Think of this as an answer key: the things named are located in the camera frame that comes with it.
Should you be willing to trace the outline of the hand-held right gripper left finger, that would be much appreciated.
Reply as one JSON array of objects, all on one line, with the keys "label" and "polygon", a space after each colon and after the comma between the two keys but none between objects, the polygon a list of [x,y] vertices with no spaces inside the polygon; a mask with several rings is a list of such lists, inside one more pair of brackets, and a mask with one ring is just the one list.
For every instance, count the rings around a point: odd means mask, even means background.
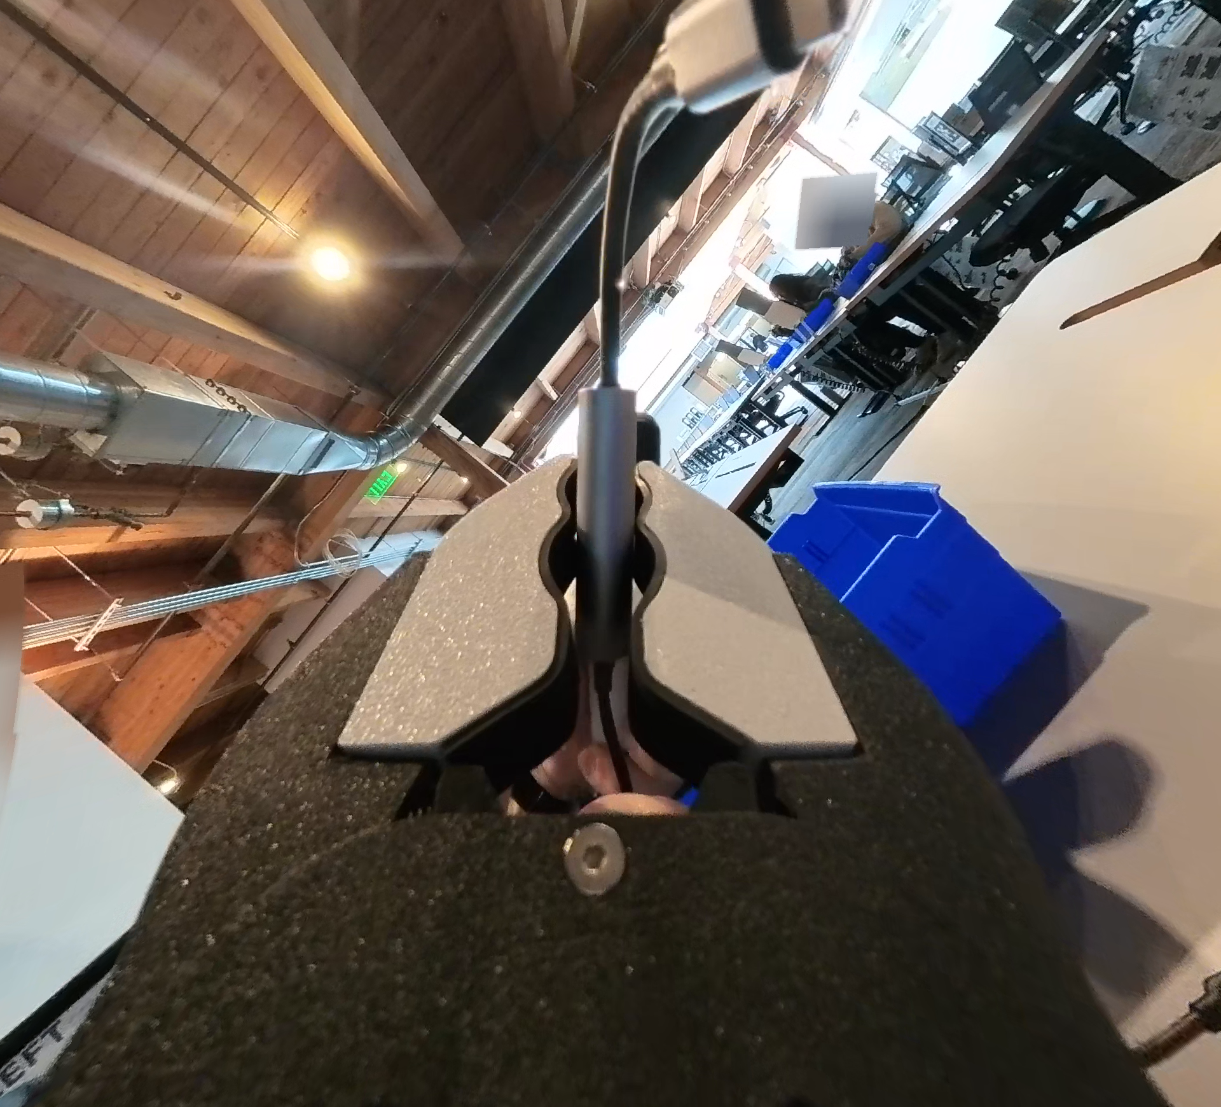
[{"label": "hand-held right gripper left finger", "polygon": [[406,761],[543,761],[572,734],[576,461],[466,515],[432,553],[338,747]]}]

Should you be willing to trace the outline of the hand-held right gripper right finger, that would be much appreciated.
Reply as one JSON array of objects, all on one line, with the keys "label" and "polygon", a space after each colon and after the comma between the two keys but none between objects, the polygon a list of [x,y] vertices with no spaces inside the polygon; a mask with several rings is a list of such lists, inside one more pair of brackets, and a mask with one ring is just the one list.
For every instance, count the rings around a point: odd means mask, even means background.
[{"label": "hand-held right gripper right finger", "polygon": [[852,753],[858,734],[766,542],[659,464],[640,463],[637,482],[654,563],[633,612],[635,679],[733,748]]}]

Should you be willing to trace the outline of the blue plastic bin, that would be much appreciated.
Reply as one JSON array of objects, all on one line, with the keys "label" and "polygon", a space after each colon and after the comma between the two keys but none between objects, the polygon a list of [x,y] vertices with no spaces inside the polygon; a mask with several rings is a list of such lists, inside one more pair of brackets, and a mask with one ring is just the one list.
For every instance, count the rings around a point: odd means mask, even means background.
[{"label": "blue plastic bin", "polygon": [[1062,623],[1060,610],[937,484],[821,483],[771,533],[962,729]]}]

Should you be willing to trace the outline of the grey ceiling conduit bundle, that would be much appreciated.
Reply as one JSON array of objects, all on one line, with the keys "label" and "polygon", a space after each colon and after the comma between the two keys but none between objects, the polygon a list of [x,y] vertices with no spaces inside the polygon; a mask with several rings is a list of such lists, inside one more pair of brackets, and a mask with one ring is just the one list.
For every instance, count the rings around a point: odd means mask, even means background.
[{"label": "grey ceiling conduit bundle", "polygon": [[440,540],[441,534],[437,531],[419,531],[387,539],[373,549],[357,552],[343,558],[303,565],[294,570],[270,576],[205,586],[181,594],[159,595],[144,600],[116,598],[107,608],[99,612],[67,616],[23,627],[22,647],[23,650],[32,650],[60,641],[90,645],[97,635],[113,627],[157,622],[177,614],[204,609],[211,604],[292,589],[332,577],[347,577],[366,568],[373,568],[382,575],[389,575],[404,561],[436,549]]}]

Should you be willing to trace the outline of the row of ceiling spotlights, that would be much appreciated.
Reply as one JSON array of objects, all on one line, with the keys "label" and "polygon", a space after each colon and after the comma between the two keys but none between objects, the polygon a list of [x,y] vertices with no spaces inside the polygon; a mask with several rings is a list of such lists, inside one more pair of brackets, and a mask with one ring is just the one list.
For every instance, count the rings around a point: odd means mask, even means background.
[{"label": "row of ceiling spotlights", "polygon": [[[572,72],[573,60],[576,58],[584,17],[586,15],[589,0],[575,0],[571,23],[562,25],[567,39],[564,48],[563,66]],[[308,264],[312,271],[322,280],[344,280],[352,274],[352,262],[341,248],[335,246],[318,247],[308,256]]]}]

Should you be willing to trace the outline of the wooden top office desk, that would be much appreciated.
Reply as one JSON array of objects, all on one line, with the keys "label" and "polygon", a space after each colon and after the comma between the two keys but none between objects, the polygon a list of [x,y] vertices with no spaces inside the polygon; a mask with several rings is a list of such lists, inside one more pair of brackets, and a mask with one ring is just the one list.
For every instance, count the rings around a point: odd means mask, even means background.
[{"label": "wooden top office desk", "polygon": [[954,299],[947,278],[933,279],[933,266],[968,234],[982,234],[1002,215],[1003,199],[1019,182],[1030,162],[1054,162],[1054,182],[1062,174],[1087,190],[1100,178],[1119,185],[1133,205],[1167,195],[1181,182],[1167,174],[1120,137],[1077,113],[1091,86],[1102,81],[1120,53],[1121,26],[1110,16],[1049,76],[984,146],[954,173],[900,243],[877,266],[860,289],[781,366],[761,380],[751,395],[762,399],[773,390],[796,389],[807,395],[809,381],[847,386],[874,394],[892,392],[897,352],[879,350],[865,339],[886,325],[930,327],[935,339],[954,335],[972,340],[984,327],[982,302]]}]

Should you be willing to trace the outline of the wooden support post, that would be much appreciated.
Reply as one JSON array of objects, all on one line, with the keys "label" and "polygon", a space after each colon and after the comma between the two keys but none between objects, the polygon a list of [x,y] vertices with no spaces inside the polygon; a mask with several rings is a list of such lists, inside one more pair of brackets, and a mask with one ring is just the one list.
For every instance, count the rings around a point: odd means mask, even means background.
[{"label": "wooden support post", "polygon": [[144,771],[267,619],[322,591],[317,580],[297,580],[208,604],[195,613],[194,630],[159,633],[136,651],[88,720],[89,729]]}]

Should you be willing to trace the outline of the silver ventilation duct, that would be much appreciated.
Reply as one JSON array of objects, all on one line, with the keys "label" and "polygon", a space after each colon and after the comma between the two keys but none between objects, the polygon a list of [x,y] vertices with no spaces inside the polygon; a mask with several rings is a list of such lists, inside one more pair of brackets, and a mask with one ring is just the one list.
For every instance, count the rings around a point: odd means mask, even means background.
[{"label": "silver ventilation duct", "polygon": [[452,341],[442,358],[403,396],[389,427],[366,440],[358,469],[377,469],[405,455],[433,426],[434,417],[461,390],[544,280],[592,225],[598,192],[604,192],[598,294],[601,299],[612,298],[610,322],[618,327],[621,273],[627,260],[636,169],[678,109],[672,104],[661,105],[621,123],[607,160],[578,179],[576,191],[567,195],[547,219],[543,236],[525,243],[497,274],[473,310],[470,329]]},{"label": "silver ventilation duct", "polygon": [[307,477],[366,471],[406,454],[418,432],[354,435],[289,403],[104,352],[84,368],[4,354],[2,422],[64,429],[85,456]]}]

